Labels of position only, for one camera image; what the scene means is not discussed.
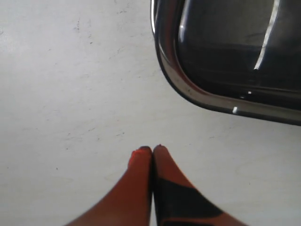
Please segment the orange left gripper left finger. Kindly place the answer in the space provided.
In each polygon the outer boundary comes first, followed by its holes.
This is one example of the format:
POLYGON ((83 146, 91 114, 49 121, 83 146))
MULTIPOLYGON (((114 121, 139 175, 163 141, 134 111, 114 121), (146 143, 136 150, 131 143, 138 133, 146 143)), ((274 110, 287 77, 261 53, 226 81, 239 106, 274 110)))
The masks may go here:
POLYGON ((133 151, 127 170, 115 186, 69 226, 148 226, 151 216, 152 151, 133 151))

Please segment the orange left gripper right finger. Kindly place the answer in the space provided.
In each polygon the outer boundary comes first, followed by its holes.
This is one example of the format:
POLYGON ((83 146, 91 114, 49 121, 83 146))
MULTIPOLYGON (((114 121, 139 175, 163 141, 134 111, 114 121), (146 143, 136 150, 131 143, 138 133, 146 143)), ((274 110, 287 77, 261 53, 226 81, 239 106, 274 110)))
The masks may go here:
POLYGON ((236 226, 238 220, 205 198, 179 169, 168 149, 153 150, 158 226, 236 226))

